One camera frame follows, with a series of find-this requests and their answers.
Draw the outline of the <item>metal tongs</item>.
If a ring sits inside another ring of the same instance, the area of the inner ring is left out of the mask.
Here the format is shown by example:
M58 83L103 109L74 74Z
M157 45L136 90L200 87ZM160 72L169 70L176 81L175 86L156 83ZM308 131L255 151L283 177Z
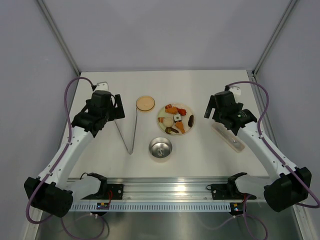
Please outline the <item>metal tongs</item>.
M134 112L129 115L129 120L120 119L115 120L114 122L127 153L132 155L134 153L138 124L138 108L136 107Z

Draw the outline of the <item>white steamed bun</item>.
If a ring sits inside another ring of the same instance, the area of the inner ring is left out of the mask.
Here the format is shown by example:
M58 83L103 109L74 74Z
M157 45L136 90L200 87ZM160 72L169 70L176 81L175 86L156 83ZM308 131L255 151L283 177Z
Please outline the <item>white steamed bun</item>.
M170 128L174 125L174 121L170 117L165 117L162 123L166 128Z

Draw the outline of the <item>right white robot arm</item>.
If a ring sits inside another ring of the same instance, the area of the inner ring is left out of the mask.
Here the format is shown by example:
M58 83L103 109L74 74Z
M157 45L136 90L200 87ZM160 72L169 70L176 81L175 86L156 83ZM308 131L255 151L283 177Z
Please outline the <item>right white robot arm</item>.
M205 118L239 137L254 153L268 173L269 180L254 177L246 172L230 176L226 192L233 199L243 194L263 198L275 212L281 212L308 198L312 174L307 167L299 168L279 151L270 139L258 129L257 118L243 104L236 102L234 94L222 91L211 95Z

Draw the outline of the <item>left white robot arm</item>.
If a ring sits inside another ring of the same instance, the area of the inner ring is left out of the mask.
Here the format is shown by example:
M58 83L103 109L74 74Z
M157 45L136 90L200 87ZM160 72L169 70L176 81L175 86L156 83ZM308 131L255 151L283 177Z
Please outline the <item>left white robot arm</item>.
M87 197L111 197L107 178L97 173L89 173L72 185L67 185L67 180L83 151L106 123L123 118L125 112L120 94L95 90L83 109L74 116L67 142L36 178L28 177L25 181L24 189L29 199L27 207L62 218L73 202Z

